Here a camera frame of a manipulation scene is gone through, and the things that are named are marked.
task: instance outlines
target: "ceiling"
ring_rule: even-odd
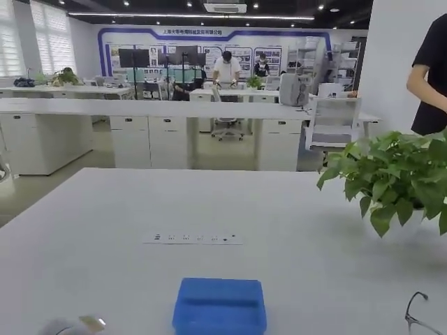
[[[59,0],[40,0],[68,12],[83,13],[176,13],[176,14],[207,14],[203,8],[203,0],[128,0],[130,5],[125,6],[124,0],[64,0],[61,5]],[[116,17],[117,24],[156,24],[162,25],[200,25],[245,27],[250,23],[251,27],[276,27],[290,28],[294,23],[295,28],[313,29],[368,29],[373,0],[245,0],[247,15],[285,15],[285,16],[314,16],[314,21],[292,22],[283,20],[231,20],[231,19],[191,19],[191,18],[154,18],[154,17]],[[330,9],[339,9],[333,13]],[[93,24],[111,24],[112,17],[77,16]]]

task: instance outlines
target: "blue foam tray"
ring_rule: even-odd
[[[184,278],[173,326],[176,335],[262,335],[267,318],[261,282]]]

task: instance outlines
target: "window blinds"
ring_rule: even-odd
[[[31,1],[42,71],[52,74],[69,66],[75,69],[68,18],[63,10]]]
[[[0,0],[0,77],[24,74],[11,0]]]

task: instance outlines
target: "floor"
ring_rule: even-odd
[[[219,142],[210,134],[200,134],[197,169],[254,170],[254,139],[243,141],[226,139]],[[314,158],[300,158],[307,162],[303,170],[315,170]],[[56,171],[49,177],[15,177],[0,184],[0,227],[37,202],[82,168],[114,168],[110,126],[106,122],[94,124],[94,150]]]

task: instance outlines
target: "ceiling light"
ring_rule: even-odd
[[[116,17],[183,17],[189,19],[244,19],[244,20],[286,20],[286,21],[313,21],[313,16],[246,16],[224,14],[147,14],[147,13],[84,13],[69,12],[71,16],[116,16]]]

